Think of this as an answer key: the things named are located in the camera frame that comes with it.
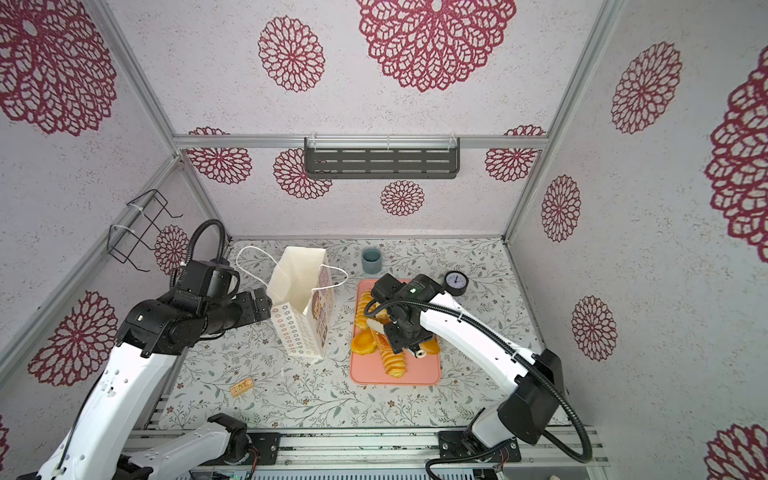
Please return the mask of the long glazed fake bread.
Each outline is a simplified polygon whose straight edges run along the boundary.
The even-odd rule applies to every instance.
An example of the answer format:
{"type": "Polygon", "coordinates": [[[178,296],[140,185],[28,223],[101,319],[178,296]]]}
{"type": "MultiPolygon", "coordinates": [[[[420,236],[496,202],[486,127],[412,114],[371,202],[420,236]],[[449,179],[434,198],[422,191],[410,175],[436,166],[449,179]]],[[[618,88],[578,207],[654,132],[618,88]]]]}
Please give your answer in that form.
{"type": "Polygon", "coordinates": [[[438,355],[441,352],[436,336],[419,344],[420,349],[428,355],[438,355]]]}

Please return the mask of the ridged yellow fake bread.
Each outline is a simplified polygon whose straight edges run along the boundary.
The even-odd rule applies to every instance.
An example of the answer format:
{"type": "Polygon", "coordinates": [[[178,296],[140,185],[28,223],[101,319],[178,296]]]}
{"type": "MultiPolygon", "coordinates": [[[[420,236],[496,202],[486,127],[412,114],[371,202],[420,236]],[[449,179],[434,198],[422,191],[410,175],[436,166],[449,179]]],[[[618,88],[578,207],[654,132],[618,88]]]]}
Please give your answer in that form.
{"type": "Polygon", "coordinates": [[[393,378],[401,378],[407,370],[404,355],[393,352],[384,334],[374,332],[373,335],[375,336],[385,374],[393,378]]]}

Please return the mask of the white printed paper bag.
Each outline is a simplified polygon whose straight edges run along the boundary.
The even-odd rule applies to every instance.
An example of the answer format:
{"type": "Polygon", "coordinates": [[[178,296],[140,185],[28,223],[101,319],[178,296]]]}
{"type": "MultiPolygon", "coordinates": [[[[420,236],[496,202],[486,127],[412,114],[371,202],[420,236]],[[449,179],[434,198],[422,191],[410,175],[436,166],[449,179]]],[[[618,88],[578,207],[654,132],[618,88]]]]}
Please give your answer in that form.
{"type": "Polygon", "coordinates": [[[349,279],[346,270],[329,263],[323,248],[288,246],[279,259],[247,245],[234,265],[265,287],[272,300],[270,315],[286,353],[319,361],[325,355],[336,292],[349,279]]]}

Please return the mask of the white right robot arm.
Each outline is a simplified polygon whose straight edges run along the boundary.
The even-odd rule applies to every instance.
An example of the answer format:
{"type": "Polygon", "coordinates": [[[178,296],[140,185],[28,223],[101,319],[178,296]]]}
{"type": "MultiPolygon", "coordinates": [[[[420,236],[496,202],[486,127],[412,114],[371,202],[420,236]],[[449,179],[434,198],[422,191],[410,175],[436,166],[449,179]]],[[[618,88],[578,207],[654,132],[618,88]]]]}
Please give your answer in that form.
{"type": "Polygon", "coordinates": [[[481,367],[506,395],[473,418],[465,430],[468,442],[477,448],[512,439],[535,445],[544,436],[565,394],[562,362],[554,352],[536,353],[504,338],[448,294],[430,303],[400,299],[369,304],[365,315],[373,318],[383,310],[391,320],[384,332],[394,350],[415,352],[421,340],[436,335],[481,367]]]}

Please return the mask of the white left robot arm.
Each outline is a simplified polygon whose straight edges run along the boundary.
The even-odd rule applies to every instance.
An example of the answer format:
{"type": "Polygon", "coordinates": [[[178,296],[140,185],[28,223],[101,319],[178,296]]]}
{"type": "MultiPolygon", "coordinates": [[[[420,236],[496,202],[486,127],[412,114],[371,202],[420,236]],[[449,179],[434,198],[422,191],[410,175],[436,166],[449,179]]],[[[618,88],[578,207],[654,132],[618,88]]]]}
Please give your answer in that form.
{"type": "Polygon", "coordinates": [[[177,358],[202,340],[269,319],[264,289],[220,296],[171,290],[137,304],[121,325],[99,379],[72,428],[33,479],[175,479],[209,461],[251,459],[244,422],[226,414],[159,447],[125,455],[124,445],[177,358]]]}

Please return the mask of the round orange fake bun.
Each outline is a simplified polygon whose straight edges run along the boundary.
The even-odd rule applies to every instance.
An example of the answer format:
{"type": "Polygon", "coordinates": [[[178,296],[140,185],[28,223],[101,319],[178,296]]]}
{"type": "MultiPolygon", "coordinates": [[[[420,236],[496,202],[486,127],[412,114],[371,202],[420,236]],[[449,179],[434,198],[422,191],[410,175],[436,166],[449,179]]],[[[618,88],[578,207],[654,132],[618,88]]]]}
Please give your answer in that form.
{"type": "Polygon", "coordinates": [[[377,349],[375,336],[371,330],[363,330],[350,343],[350,350],[357,355],[368,355],[377,349]]]}

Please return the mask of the sesame fake bread roll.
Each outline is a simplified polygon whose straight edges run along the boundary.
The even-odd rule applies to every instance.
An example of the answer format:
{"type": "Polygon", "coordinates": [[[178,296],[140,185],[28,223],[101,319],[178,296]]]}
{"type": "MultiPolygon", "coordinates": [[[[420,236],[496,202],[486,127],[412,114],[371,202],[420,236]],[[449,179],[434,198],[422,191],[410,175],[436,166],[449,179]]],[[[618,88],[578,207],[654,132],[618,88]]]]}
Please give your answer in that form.
{"type": "Polygon", "coordinates": [[[371,290],[364,290],[358,295],[356,303],[356,312],[354,317],[354,324],[360,330],[368,330],[368,318],[365,316],[365,308],[373,299],[371,290]]]}

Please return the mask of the pink tray mat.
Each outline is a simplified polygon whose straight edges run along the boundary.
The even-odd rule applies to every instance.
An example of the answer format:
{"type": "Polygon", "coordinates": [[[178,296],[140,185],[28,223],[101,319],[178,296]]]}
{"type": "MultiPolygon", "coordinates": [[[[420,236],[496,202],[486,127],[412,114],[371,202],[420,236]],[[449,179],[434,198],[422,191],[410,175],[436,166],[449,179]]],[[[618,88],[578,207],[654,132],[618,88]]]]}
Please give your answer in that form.
{"type": "Polygon", "coordinates": [[[350,342],[350,377],[361,385],[433,386],[441,379],[440,345],[437,337],[421,344],[425,355],[417,358],[404,349],[394,353],[383,333],[365,326],[363,310],[372,299],[375,281],[358,284],[353,338],[350,342]]]}

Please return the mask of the small black alarm clock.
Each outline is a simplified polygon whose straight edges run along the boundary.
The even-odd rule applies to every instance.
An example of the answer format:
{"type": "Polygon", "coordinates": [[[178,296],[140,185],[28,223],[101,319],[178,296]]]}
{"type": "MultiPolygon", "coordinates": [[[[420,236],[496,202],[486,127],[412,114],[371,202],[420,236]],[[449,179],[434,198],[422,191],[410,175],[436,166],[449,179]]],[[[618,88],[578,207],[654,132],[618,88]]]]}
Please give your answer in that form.
{"type": "Polygon", "coordinates": [[[469,286],[469,278],[457,270],[449,271],[443,278],[444,289],[454,297],[463,296],[469,286]]]}

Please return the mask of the teal ceramic cup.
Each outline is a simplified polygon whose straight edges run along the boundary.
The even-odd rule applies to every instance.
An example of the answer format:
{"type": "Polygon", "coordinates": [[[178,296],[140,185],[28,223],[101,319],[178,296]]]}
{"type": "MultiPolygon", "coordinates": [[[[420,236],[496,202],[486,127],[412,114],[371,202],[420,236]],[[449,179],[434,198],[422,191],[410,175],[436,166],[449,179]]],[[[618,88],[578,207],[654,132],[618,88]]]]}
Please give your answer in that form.
{"type": "Polygon", "coordinates": [[[378,248],[369,247],[361,253],[361,265],[366,274],[375,275],[382,270],[383,257],[378,248]]]}

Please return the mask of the small wooden block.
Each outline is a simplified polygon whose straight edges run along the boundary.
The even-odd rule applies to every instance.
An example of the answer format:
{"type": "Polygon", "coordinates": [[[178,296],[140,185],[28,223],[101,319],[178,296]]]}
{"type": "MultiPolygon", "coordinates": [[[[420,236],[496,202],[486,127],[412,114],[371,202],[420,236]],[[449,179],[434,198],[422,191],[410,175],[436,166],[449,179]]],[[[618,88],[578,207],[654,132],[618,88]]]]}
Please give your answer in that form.
{"type": "Polygon", "coordinates": [[[252,378],[245,378],[230,387],[230,394],[233,398],[240,397],[254,387],[252,378]]]}

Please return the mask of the metal base rail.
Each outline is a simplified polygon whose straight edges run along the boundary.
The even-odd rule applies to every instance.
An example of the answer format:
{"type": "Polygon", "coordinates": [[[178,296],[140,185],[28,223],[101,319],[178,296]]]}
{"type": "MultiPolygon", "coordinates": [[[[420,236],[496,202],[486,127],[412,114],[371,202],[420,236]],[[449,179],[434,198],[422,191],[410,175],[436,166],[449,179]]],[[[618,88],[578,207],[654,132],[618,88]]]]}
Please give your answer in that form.
{"type": "Polygon", "coordinates": [[[251,445],[241,460],[204,461],[184,467],[183,473],[213,469],[233,470],[239,476],[251,470],[330,471],[332,469],[406,470],[425,472],[431,459],[456,458],[459,466],[474,469],[501,465],[505,468],[586,468],[610,466],[595,430],[589,430],[593,458],[579,463],[546,439],[535,445],[510,441],[494,454],[468,461],[471,455],[462,443],[463,430],[452,428],[371,428],[371,429],[255,429],[248,432],[251,445]]]}

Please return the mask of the grey wall shelf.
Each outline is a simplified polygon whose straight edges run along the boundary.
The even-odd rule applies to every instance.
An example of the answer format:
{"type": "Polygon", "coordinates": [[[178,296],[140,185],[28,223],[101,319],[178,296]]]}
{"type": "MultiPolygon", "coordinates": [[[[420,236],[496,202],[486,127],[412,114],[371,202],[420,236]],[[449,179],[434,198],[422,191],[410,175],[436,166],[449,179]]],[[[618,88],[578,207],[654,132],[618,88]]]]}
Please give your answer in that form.
{"type": "Polygon", "coordinates": [[[461,142],[322,141],[306,137],[304,169],[313,180],[446,180],[461,166],[461,142]]]}

